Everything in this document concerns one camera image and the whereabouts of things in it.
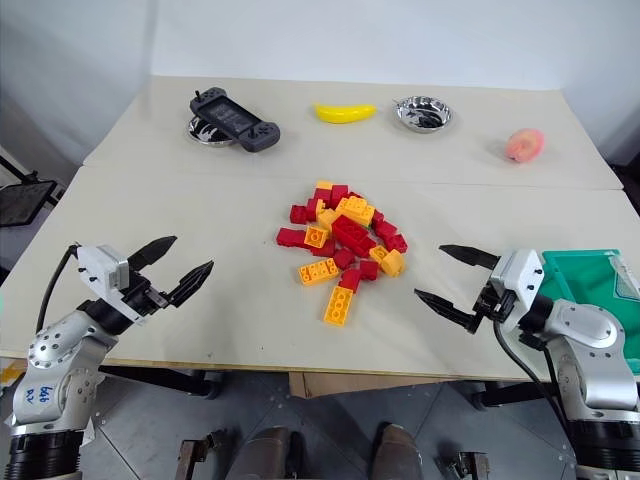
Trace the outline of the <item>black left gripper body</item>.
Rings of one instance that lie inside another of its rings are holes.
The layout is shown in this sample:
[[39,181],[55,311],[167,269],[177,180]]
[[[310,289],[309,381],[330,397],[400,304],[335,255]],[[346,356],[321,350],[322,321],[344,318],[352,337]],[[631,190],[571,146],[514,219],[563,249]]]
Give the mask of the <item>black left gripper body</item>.
[[128,321],[141,321],[157,310],[169,306],[164,293],[158,292],[146,277],[137,272],[129,273],[129,285],[120,293],[123,304],[120,313]]

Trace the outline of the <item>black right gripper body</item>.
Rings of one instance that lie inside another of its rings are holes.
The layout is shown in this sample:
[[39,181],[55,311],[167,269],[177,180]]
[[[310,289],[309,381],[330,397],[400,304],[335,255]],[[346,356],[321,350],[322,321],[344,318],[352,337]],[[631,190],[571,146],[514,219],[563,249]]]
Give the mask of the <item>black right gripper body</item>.
[[478,326],[484,318],[504,323],[511,315],[517,301],[513,290],[503,289],[501,293],[487,282],[482,288],[473,307],[474,324]]

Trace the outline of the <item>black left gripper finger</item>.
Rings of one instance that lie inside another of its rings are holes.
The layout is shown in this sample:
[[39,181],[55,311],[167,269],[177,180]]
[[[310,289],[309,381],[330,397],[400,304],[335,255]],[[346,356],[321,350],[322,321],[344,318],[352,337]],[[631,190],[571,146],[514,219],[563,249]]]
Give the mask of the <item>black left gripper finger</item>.
[[129,271],[140,272],[145,267],[154,264],[168,252],[176,240],[177,237],[171,235],[155,239],[144,245],[128,257]]
[[179,280],[173,290],[164,294],[167,303],[174,307],[180,307],[202,287],[213,267],[214,261],[210,260],[187,273]]

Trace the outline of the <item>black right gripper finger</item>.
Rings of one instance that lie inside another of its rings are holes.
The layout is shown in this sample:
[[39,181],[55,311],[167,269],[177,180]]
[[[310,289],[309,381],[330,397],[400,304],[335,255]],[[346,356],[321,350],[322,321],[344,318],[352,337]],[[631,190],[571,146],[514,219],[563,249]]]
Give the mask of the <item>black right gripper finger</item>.
[[454,304],[438,295],[430,292],[415,289],[414,293],[425,303],[432,311],[441,317],[463,327],[468,333],[475,334],[481,319],[475,314],[466,313],[457,309]]
[[440,245],[439,249],[449,256],[470,266],[480,266],[492,271],[500,256],[470,246],[455,244]]

